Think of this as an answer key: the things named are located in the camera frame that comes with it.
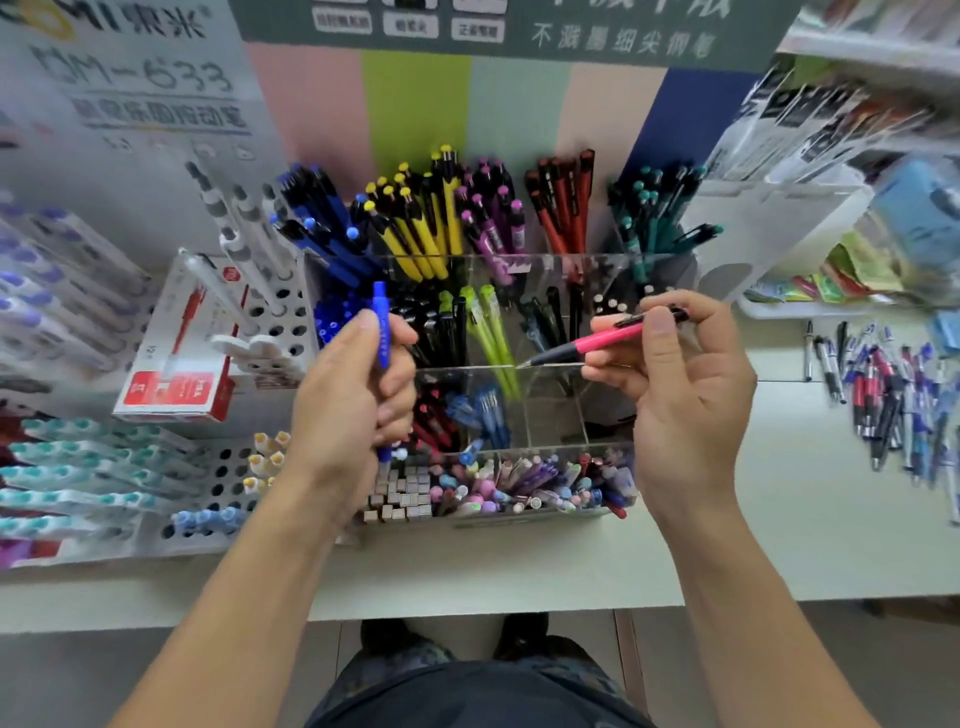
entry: forearm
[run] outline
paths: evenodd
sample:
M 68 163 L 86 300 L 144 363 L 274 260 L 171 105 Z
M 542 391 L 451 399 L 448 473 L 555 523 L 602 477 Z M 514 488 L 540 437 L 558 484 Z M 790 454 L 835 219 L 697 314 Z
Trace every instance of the forearm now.
M 735 505 L 670 531 L 721 725 L 877 728 Z
M 294 473 L 275 485 L 112 728 L 276 723 L 338 532 L 320 498 Z

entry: black shoe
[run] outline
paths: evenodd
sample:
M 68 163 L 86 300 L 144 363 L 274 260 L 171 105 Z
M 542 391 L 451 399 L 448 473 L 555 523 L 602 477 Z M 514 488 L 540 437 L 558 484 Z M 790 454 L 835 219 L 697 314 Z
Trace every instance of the black shoe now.
M 507 615 L 500 630 L 500 641 L 493 651 L 495 660 L 516 660 L 534 644 L 543 642 L 550 629 L 547 612 Z
M 360 645 L 371 657 L 387 657 L 423 642 L 403 619 L 364 619 L 360 622 Z

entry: hand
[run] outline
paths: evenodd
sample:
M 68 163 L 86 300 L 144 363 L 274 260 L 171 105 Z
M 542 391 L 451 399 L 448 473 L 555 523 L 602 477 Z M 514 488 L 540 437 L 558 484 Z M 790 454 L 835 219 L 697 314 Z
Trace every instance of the hand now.
M 670 304 L 685 309 L 697 325 L 698 351 L 686 361 L 665 308 Z M 583 375 L 636 402 L 637 488 L 661 529 L 683 527 L 691 518 L 737 507 L 733 468 L 756 374 L 727 305 L 671 291 L 643 299 L 640 307 L 646 311 L 640 339 L 588 353 Z M 598 317 L 590 327 L 602 331 L 620 318 Z
M 294 401 L 281 478 L 303 477 L 326 491 L 344 522 L 373 489 L 374 448 L 405 440 L 413 423 L 417 365 L 405 347 L 417 333 L 391 314 L 390 338 L 390 368 L 380 373 L 380 326 L 372 311 L 360 311 L 320 352 Z

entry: tile floor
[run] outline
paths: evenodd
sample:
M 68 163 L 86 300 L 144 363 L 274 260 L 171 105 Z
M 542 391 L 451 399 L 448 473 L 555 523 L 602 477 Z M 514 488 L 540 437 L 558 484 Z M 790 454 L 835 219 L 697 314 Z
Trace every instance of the tile floor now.
M 960 627 L 877 620 L 848 603 L 804 610 L 884 728 L 960 725 Z M 633 610 L 651 715 L 660 728 L 715 728 L 682 608 Z M 412 619 L 461 659 L 488 657 L 501 617 Z M 623 681 L 612 612 L 551 615 L 551 631 L 579 642 Z M 0 726 L 101 728 L 160 649 L 167 630 L 0 637 Z M 278 722 L 298 728 L 359 647 L 358 622 L 307 626 Z

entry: white table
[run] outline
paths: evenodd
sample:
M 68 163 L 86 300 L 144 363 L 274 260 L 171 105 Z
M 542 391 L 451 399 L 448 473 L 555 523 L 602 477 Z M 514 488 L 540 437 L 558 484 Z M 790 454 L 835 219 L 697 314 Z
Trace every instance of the white table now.
M 909 314 L 884 319 L 925 340 Z M 832 331 L 837 320 L 822 320 Z M 870 470 L 849 409 L 803 383 L 803 322 L 743 321 L 760 383 L 737 491 L 794 596 L 960 593 L 960 529 L 943 491 L 913 488 L 899 459 Z M 21 570 L 0 579 L 0 633 L 171 626 L 215 558 Z M 384 530 L 337 549 L 310 618 L 361 619 L 615 609 L 683 603 L 669 552 L 642 504 L 626 521 L 490 530 Z

